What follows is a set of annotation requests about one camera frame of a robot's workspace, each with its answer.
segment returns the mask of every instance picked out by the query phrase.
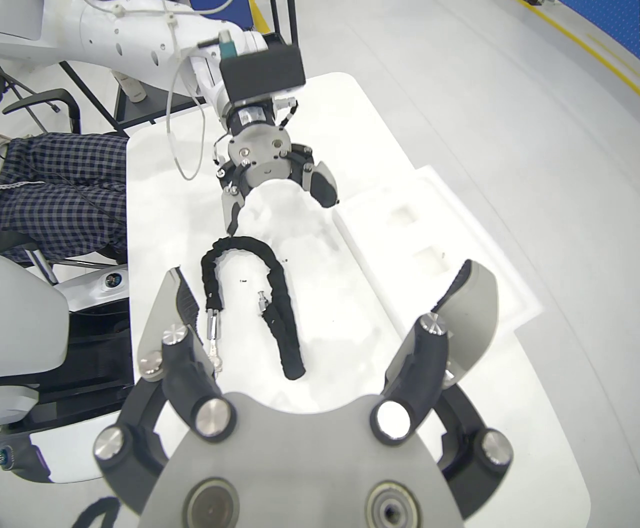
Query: white foam block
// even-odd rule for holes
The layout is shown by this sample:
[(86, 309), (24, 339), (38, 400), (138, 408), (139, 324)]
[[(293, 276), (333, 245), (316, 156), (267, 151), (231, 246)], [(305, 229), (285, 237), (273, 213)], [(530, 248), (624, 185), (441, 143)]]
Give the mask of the white foam block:
[(497, 278), (496, 339), (541, 312), (502, 250), (430, 166), (340, 203), (333, 219), (400, 335), (433, 308), (465, 259)]

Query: checkered trousers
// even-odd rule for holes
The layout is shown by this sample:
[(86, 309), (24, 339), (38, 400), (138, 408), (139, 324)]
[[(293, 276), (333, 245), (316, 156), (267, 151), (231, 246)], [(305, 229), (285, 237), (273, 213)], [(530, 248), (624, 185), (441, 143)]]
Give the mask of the checkered trousers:
[[(0, 229), (29, 235), (52, 260), (107, 245), (126, 254), (126, 152), (127, 138), (100, 134), (12, 140), (0, 170)], [(39, 183), (7, 188), (24, 182)], [(28, 261), (20, 248), (2, 256)]]

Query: white robot body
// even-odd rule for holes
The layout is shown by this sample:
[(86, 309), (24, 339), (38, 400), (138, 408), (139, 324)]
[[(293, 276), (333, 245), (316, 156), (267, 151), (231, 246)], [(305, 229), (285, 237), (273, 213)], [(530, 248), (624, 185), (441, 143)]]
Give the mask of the white robot body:
[[(121, 6), (124, 15), (100, 11), (83, 0), (20, 0), (18, 7), (15, 0), (0, 0), (0, 12), (5, 7), (15, 12), (0, 20), (0, 56), (45, 64), (87, 62), (169, 90), (181, 56), (198, 43), (217, 38), (223, 29), (229, 31), (238, 54), (266, 49), (260, 33), (243, 31), (231, 22), (180, 14), (173, 17), (176, 49), (170, 15), (162, 12), (157, 0), (93, 1), (116, 12)], [(168, 5), (174, 13), (193, 12), (182, 4)], [(149, 12), (136, 13), (140, 10)], [(189, 55), (191, 64), (184, 62), (174, 91), (189, 95), (187, 83), (192, 93), (199, 92), (215, 106), (222, 82), (219, 47), (211, 45)]]

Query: black cable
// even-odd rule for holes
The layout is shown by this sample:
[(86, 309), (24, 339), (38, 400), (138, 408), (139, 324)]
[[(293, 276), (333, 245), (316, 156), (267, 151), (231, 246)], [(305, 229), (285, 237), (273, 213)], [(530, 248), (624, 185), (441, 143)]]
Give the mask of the black cable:
[(265, 302), (262, 318), (271, 334), (278, 342), (280, 363), (284, 375), (289, 380), (296, 380), (304, 375), (305, 366), (300, 355), (300, 342), (296, 319), (291, 307), (291, 297), (287, 289), (284, 268), (276, 258), (272, 249), (261, 240), (252, 237), (221, 238), (213, 248), (202, 257), (202, 282), (207, 298), (206, 309), (222, 311), (220, 285), (216, 277), (216, 260), (229, 250), (245, 250), (259, 257), (269, 268), (267, 280), (271, 285), (271, 303)]
[(40, 174), (42, 176), (57, 176), (61, 179), (63, 179), (65, 182), (67, 182), (68, 185), (70, 185), (71, 187), (74, 188), (74, 191), (76, 191), (76, 193), (78, 193), (80, 196), (82, 196), (82, 198), (85, 200), (85, 202), (87, 202), (90, 206), (92, 206), (94, 209), (96, 209), (97, 211), (101, 212), (103, 215), (105, 215), (107, 218), (110, 218), (111, 220), (113, 220), (116, 224), (121, 225), (123, 227), (127, 226), (126, 222), (123, 222), (122, 220), (119, 220), (118, 218), (116, 218), (115, 216), (113, 216), (112, 214), (108, 213), (107, 211), (105, 211), (102, 207), (100, 207), (98, 204), (96, 204), (93, 200), (91, 200), (91, 198), (89, 198), (88, 196), (86, 196), (86, 194), (84, 194), (79, 188), (78, 186), (76, 186), (76, 184), (74, 184), (69, 178), (67, 178), (66, 176), (62, 176), (62, 174), (58, 173), (58, 172), (42, 172), (38, 169), (36, 169), (31, 163), (29, 163), (29, 161), (26, 159), (26, 157), (22, 156), (22, 161), (24, 161), (27, 166), (33, 170), (36, 174)]
[(116, 497), (103, 497), (84, 510), (71, 528), (90, 528), (101, 515), (104, 517), (100, 528), (113, 528), (119, 511), (120, 501)]
[(280, 121), (280, 124), (278, 126), (283, 128), (286, 127), (287, 123), (291, 121), (293, 114), (295, 114), (297, 111), (298, 111), (298, 101), (296, 101), (296, 104), (293, 106), (291, 110), (289, 110), (289, 113), (287, 114), (287, 116), (282, 121)]

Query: screw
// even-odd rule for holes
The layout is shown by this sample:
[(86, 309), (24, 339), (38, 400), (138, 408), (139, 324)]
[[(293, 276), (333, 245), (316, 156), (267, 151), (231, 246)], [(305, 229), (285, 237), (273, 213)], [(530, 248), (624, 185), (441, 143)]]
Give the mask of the screw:
[(400, 440), (411, 431), (411, 418), (404, 406), (387, 400), (376, 411), (376, 422), (380, 431), (391, 440)]
[(93, 455), (98, 460), (110, 460), (122, 450), (123, 444), (122, 430), (116, 426), (107, 427), (95, 439)]
[(183, 324), (172, 324), (164, 331), (162, 342), (166, 345), (176, 345), (186, 337), (187, 327)]
[(140, 358), (138, 366), (143, 378), (157, 374), (162, 368), (162, 352), (160, 350), (152, 350), (149, 354)]
[(438, 314), (433, 312), (427, 312), (420, 318), (420, 325), (427, 332), (434, 335), (444, 335), (447, 333), (447, 327), (444, 324), (444, 319)]
[(496, 466), (505, 466), (513, 459), (513, 448), (500, 431), (490, 430), (482, 439), (482, 450)]
[(210, 438), (217, 436), (229, 425), (231, 421), (231, 408), (229, 404), (220, 398), (212, 398), (202, 404), (196, 414), (196, 430)]

